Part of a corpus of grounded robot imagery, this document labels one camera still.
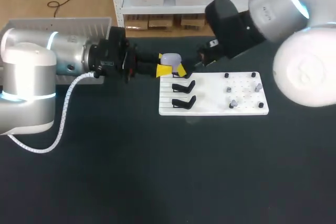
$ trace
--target cardboard box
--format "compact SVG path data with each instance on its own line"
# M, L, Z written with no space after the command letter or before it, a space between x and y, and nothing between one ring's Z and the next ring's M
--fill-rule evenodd
M183 14L181 27L183 29L201 30L205 26L205 14Z
M130 30L147 30L148 15L126 15L125 28Z
M174 15L150 15L148 27L155 30L171 31L174 24Z

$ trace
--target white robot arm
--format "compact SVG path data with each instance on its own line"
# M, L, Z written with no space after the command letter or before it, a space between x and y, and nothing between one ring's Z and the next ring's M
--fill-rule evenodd
M219 45L200 51L207 65L234 58L263 42L285 41L275 56L274 77L290 100L306 106L336 103L336 6L334 0L249 0L238 13L229 0L214 0L206 18Z
M195 63L208 65L222 56L234 58L265 41L287 39L274 62L279 89L306 106L336 103L336 5L334 0L250 0L238 13L229 0L214 0L206 10L217 40L184 62L186 74ZM4 89L0 97L0 134L29 134L49 129L54 121L55 75L86 77L135 73L156 75L156 53L131 47L123 28L111 27L109 39L12 29L1 43Z

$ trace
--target white cable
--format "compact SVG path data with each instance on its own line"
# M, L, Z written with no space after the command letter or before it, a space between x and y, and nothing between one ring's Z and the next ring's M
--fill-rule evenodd
M49 147L49 148L46 148L46 149L43 149L43 150L39 150L39 149L34 149L34 148L31 148L23 143L21 143L15 136L13 135L8 135L16 144L18 144L19 146L21 146L23 149L26 149L27 151L30 151L30 152L34 152L34 153L38 153L38 154L42 154L42 153L47 153L47 152L50 152L52 151L56 146L57 144L59 143L61 137L62 137L62 133L63 133L63 128L64 128L64 125L65 125L65 119L66 119L66 116L67 116L67 110L68 110L68 104L69 104L69 100L70 100L70 96L71 96L71 93L75 87L75 85L82 79L84 78L94 78L93 76L93 73L84 73L82 75L80 75L79 77L77 77L70 85L68 91L67 91L67 94L65 96L65 99L64 99L64 105L63 105L63 111L62 111L62 117L61 117L61 124L59 126L59 130L58 130L58 134L57 134L57 137L54 141L54 143Z

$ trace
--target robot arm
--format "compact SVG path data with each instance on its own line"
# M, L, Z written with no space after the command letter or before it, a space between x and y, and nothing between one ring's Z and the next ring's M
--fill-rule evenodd
M336 21L336 6L333 1L250 0L249 10L239 13L230 0L214 0L207 6L205 14L217 39L200 48L194 60L182 61L183 71L179 75L190 75L200 62L207 66L223 56L234 58L265 40L284 40L307 25L318 29L334 29L335 25L321 28L323 24ZM295 45L299 45L297 34ZM301 104L330 104L330 101L303 103L295 95L291 96L291 93L302 90L303 86L311 83L313 79L307 73L314 72L314 67L311 66L319 65L320 76L325 75L325 63L317 64L316 62L323 60L321 57L316 59L315 56L310 61L299 61L298 68L305 71L302 74L295 70L293 75L298 76L300 81L289 80L287 63L283 61L283 55L289 54L283 47L288 45L290 49L293 48L293 43L284 43L275 61L275 79L282 92ZM10 119L15 127L2 122L0 134L36 133L51 127L54 120L55 74L79 76L93 72L96 78L122 75L128 81L136 73L157 77L173 71L173 68L166 69L166 66L161 65L159 53L140 52L136 46L131 46L125 37L124 28L119 27L111 27L109 38L99 41L57 32L12 29L3 37L1 54L5 75L0 109L6 111L2 118L8 118L8 121ZM45 63L45 57L40 55L45 55L50 61ZM293 59L294 56L288 59L288 64ZM304 96L314 97L311 92ZM31 116L20 118L20 113Z

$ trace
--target black hook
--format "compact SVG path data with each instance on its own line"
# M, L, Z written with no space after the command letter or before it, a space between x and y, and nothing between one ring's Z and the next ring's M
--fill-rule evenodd
M194 103L196 102L196 96L194 95L191 97L189 102L184 102L178 99L172 100L172 105L174 108L186 109L189 110L193 107Z
M189 87L185 87L185 86L182 86L182 85L174 83L172 85L172 89L174 90L174 92L181 92L181 93L189 94L193 90L193 88L195 87L195 85L196 85L195 80L193 80L189 84Z

